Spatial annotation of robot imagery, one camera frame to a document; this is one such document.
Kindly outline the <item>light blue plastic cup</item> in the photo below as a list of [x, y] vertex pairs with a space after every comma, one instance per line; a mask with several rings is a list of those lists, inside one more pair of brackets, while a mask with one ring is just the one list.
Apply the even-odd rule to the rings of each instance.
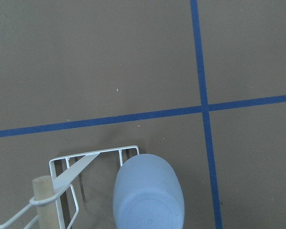
[[113, 191], [118, 229], [181, 229], [184, 212], [179, 180], [163, 158], [140, 154], [119, 169]]

